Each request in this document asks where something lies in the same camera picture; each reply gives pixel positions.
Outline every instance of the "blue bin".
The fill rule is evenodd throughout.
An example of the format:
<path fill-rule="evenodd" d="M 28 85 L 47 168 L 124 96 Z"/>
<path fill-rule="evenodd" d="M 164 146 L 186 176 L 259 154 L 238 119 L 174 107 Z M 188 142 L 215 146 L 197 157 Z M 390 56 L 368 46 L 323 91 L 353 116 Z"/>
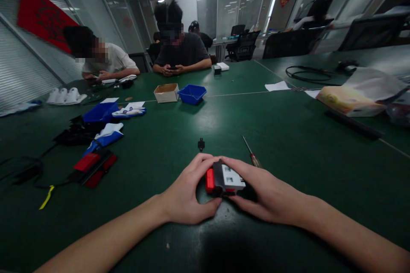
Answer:
<path fill-rule="evenodd" d="M 110 122 L 112 113 L 118 111 L 119 107 L 116 102 L 107 102 L 97 104 L 92 110 L 82 116 L 84 122 Z"/>
<path fill-rule="evenodd" d="M 188 84 L 178 92 L 179 97 L 185 103 L 196 105 L 205 95 L 206 89 L 199 85 Z"/>

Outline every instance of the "hand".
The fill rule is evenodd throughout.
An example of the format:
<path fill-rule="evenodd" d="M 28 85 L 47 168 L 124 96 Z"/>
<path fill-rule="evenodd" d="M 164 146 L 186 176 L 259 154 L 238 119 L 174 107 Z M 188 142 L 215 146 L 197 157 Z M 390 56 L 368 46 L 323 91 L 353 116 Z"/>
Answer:
<path fill-rule="evenodd" d="M 170 68 L 171 65 L 166 64 L 164 67 L 161 67 L 161 73 L 165 76 L 165 77 L 170 77 L 172 76 L 172 71 L 169 70 L 168 68 Z"/>
<path fill-rule="evenodd" d="M 106 72 L 105 70 L 100 70 L 100 75 L 98 76 L 97 81 L 113 79 L 111 75 L 112 74 Z"/>
<path fill-rule="evenodd" d="M 266 222 L 299 227 L 313 211 L 312 196 L 299 192 L 267 170 L 227 157 L 222 157 L 222 162 L 233 168 L 256 191 L 257 203 L 240 196 L 229 197 L 243 211 Z"/>
<path fill-rule="evenodd" d="M 159 203 L 168 222 L 197 224 L 215 215 L 222 199 L 214 198 L 206 204 L 199 204 L 195 190 L 199 180 L 219 159 L 210 154 L 197 154 L 175 182 L 159 195 Z"/>
<path fill-rule="evenodd" d="M 180 73 L 185 73 L 187 71 L 187 68 L 182 65 L 175 65 L 176 70 L 172 70 L 173 75 L 179 75 Z"/>

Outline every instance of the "person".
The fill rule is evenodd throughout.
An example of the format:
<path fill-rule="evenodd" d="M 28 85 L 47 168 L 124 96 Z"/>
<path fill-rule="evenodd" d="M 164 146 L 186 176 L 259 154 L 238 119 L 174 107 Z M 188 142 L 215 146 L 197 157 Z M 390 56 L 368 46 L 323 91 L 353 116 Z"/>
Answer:
<path fill-rule="evenodd" d="M 154 72 L 169 77 L 212 66 L 201 38 L 183 31 L 182 10 L 176 1 L 169 5 L 165 2 L 157 4 L 154 15 L 162 43 L 161 52 L 152 67 Z"/>
<path fill-rule="evenodd" d="M 202 39 L 202 42 L 204 43 L 204 46 L 207 50 L 214 43 L 212 38 L 210 38 L 207 34 L 201 32 L 201 30 L 199 29 L 199 23 L 196 20 L 194 20 L 189 26 L 188 32 L 199 35 L 199 37 Z"/>
<path fill-rule="evenodd" d="M 204 153 L 196 155 L 165 192 L 74 242 L 35 272 L 108 272 L 161 225 L 169 222 L 192 225 L 215 216 L 222 199 L 199 204 L 195 191 L 199 180 L 219 159 L 256 191 L 258 202 L 229 196 L 243 211 L 267 223 L 303 228 L 329 243 L 365 272 L 410 272 L 408 251 L 325 201 L 296 190 L 264 169 Z"/>
<path fill-rule="evenodd" d="M 140 74 L 135 62 L 124 50 L 112 43 L 104 43 L 90 28 L 67 26 L 63 29 L 63 35 L 71 53 L 76 58 L 85 58 L 82 77 L 89 84 Z"/>

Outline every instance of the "white paper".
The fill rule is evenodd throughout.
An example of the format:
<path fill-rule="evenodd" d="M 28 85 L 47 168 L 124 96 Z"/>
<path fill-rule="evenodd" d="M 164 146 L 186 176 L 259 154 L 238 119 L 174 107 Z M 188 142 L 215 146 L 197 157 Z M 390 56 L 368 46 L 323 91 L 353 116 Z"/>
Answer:
<path fill-rule="evenodd" d="M 270 92 L 275 90 L 290 90 L 285 81 L 281 81 L 275 84 L 265 84 L 265 87 Z"/>
<path fill-rule="evenodd" d="M 142 107 L 144 105 L 145 102 L 130 102 L 129 104 L 127 104 L 127 106 L 125 107 L 127 110 L 129 110 L 129 107 Z"/>
<path fill-rule="evenodd" d="M 119 97 L 117 98 L 105 98 L 103 101 L 101 101 L 100 103 L 107 103 L 107 102 L 116 102 L 118 99 L 120 99 Z"/>
<path fill-rule="evenodd" d="M 319 94 L 320 90 L 315 90 L 315 91 L 310 91 L 307 90 L 305 91 L 306 94 L 308 94 L 310 97 L 316 99 L 317 94 Z"/>
<path fill-rule="evenodd" d="M 343 84 L 374 101 L 384 100 L 404 90 L 408 85 L 394 76 L 373 68 L 358 67 Z"/>

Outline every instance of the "black cord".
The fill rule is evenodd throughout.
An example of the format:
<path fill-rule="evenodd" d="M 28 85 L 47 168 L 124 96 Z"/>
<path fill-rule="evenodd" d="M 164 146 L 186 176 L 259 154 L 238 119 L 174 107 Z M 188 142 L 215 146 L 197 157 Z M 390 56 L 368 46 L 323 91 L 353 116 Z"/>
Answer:
<path fill-rule="evenodd" d="M 291 73 L 291 72 L 289 72 L 290 68 L 299 68 L 299 69 L 302 69 L 302 70 Z M 319 68 L 295 65 L 295 66 L 289 66 L 285 70 L 285 73 L 290 78 L 305 81 L 305 82 L 310 82 L 310 83 L 315 83 L 315 84 L 322 84 L 322 85 L 330 85 L 330 86 L 340 86 L 340 84 L 333 84 L 333 83 L 324 82 L 324 81 L 331 80 L 332 77 L 334 75 L 338 75 L 338 73 L 329 72 L 327 70 L 321 70 Z M 304 77 L 299 76 L 300 74 L 303 74 L 303 73 L 304 74 L 313 74 L 313 75 L 317 75 L 317 76 L 323 76 L 323 78 L 312 79 L 312 78 L 304 78 Z"/>

